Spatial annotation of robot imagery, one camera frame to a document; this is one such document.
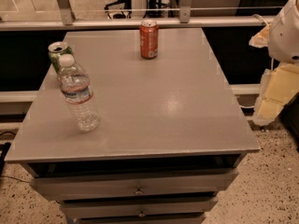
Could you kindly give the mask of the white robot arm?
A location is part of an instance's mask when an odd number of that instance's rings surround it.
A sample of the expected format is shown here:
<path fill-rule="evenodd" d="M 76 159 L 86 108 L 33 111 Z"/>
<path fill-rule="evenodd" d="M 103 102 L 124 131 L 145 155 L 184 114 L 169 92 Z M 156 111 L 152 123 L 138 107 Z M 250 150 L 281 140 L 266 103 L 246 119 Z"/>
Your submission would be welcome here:
<path fill-rule="evenodd" d="M 256 125 L 266 126 L 299 92 L 299 0 L 289 0 L 249 45 L 267 47 L 271 58 L 271 68 L 265 69 L 261 78 L 252 117 Z"/>

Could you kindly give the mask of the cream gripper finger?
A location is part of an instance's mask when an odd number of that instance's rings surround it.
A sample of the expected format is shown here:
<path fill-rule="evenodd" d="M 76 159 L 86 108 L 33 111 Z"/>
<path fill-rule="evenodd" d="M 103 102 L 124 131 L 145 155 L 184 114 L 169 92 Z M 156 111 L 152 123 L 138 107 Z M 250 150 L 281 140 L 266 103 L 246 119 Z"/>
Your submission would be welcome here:
<path fill-rule="evenodd" d="M 266 126 L 273 122 L 298 92 L 298 64 L 280 63 L 274 70 L 265 69 L 254 106 L 253 123 Z"/>
<path fill-rule="evenodd" d="M 260 32 L 258 32 L 249 40 L 249 45 L 258 49 L 267 48 L 269 30 L 270 30 L 270 25 L 267 24 Z"/>

